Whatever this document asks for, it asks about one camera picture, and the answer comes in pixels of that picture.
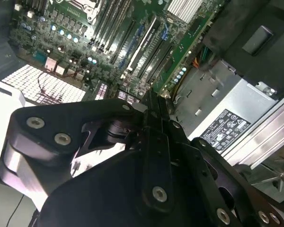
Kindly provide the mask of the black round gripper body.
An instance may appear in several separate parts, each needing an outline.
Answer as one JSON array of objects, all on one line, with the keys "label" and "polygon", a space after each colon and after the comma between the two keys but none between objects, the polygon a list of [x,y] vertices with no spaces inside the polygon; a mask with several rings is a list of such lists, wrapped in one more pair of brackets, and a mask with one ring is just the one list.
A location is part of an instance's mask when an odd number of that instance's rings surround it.
[{"label": "black round gripper body", "polygon": [[59,186],[41,227],[160,227],[175,207],[169,146],[121,152]]}]

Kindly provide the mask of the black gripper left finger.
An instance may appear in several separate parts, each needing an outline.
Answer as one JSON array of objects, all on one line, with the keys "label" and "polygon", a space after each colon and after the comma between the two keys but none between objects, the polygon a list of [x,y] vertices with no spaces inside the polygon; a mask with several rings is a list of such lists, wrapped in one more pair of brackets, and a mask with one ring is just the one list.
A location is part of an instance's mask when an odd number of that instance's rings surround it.
[{"label": "black gripper left finger", "polygon": [[0,157],[2,181],[41,213],[59,186],[121,152],[169,146],[159,98],[148,91],[134,105],[115,98],[15,110]]}]

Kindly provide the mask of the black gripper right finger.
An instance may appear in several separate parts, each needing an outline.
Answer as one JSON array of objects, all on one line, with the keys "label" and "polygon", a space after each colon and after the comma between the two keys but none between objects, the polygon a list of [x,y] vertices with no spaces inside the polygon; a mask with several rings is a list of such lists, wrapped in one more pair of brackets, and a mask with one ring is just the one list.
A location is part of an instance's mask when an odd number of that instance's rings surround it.
[{"label": "black gripper right finger", "polygon": [[284,227],[283,216],[208,142],[189,141],[159,98],[175,164],[175,207],[161,227]]}]

